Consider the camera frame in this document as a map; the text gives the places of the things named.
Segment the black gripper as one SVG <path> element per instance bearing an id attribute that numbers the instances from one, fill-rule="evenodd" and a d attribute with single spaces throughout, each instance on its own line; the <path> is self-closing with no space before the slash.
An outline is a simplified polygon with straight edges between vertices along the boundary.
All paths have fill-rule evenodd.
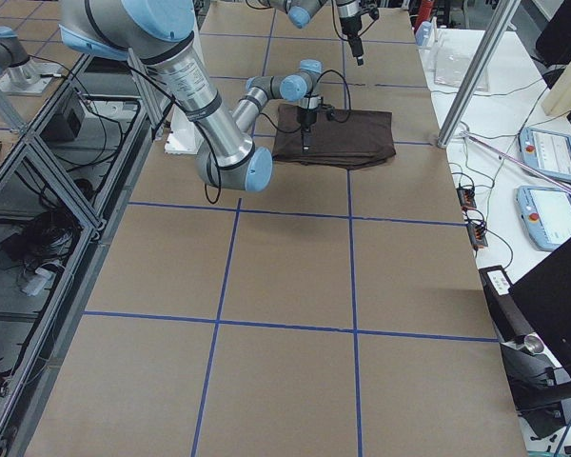
<path id="1" fill-rule="evenodd" d="M 303 152 L 308 152 L 310 149 L 312 127 L 317 122 L 318 111 L 322 102 L 322 96 L 306 96 L 298 103 L 296 119 L 300 125 Z"/>
<path id="2" fill-rule="evenodd" d="M 367 14 L 373 21 L 380 17 L 378 3 L 376 1 L 345 0 L 337 2 L 337 12 L 341 31 L 350 46 L 353 57 L 358 66 L 364 64 L 364 46 L 361 35 L 363 34 L 362 18 Z"/>

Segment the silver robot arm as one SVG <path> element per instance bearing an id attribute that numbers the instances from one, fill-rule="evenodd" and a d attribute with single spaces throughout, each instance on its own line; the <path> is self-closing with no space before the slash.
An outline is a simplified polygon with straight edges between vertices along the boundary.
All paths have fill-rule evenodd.
<path id="1" fill-rule="evenodd" d="M 283 12 L 297 28 L 305 28 L 314 16 L 327 4 L 320 0 L 260 0 L 255 4 L 246 1 L 254 10 L 275 9 Z M 364 64 L 362 36 L 380 18 L 377 1 L 330 1 L 333 28 L 337 37 L 346 42 L 358 66 Z"/>
<path id="2" fill-rule="evenodd" d="M 125 62 L 134 52 L 166 86 L 186 118 L 204 136 L 208 150 L 197 170 L 209 186 L 258 192 L 273 169 L 269 149 L 256 147 L 248 130 L 271 100 L 315 109 L 321 62 L 301 61 L 285 76 L 249 79 L 245 96 L 229 110 L 194 48 L 195 14 L 190 1 L 64 1 L 60 31 L 73 50 Z"/>

